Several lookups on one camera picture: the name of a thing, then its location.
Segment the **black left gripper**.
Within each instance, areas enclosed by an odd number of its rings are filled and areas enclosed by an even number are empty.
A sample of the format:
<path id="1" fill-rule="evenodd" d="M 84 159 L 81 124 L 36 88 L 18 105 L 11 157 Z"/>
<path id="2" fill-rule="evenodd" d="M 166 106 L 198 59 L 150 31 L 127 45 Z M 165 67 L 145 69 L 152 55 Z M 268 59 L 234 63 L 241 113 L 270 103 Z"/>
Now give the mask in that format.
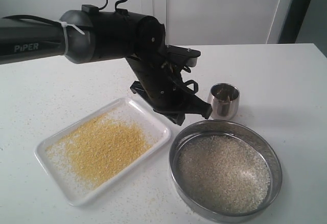
<path id="1" fill-rule="evenodd" d="M 166 53 L 138 53 L 126 58 L 137 77 L 130 86 L 154 112 L 165 116 L 181 126 L 185 114 L 199 114 L 209 119 L 211 104 L 203 101 L 196 93 L 198 84 L 194 80 L 183 81 L 181 72 L 191 72 L 190 67 L 180 67 L 169 62 Z"/>

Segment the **grey black left arm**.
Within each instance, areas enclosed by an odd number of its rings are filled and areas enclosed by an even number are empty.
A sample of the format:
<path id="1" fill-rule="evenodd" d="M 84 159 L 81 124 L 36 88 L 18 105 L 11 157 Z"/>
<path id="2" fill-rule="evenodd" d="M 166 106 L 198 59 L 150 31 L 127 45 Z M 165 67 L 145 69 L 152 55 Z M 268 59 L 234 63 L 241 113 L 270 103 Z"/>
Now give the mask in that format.
<path id="1" fill-rule="evenodd" d="M 197 96 L 198 84 L 184 81 L 201 53 L 166 45 L 165 26 L 155 17 L 92 5 L 69 10 L 58 21 L 33 15 L 1 19 L 1 64 L 65 56 L 75 64 L 124 58 L 136 75 L 130 89 L 176 125 L 187 114 L 209 118 L 212 107 Z"/>

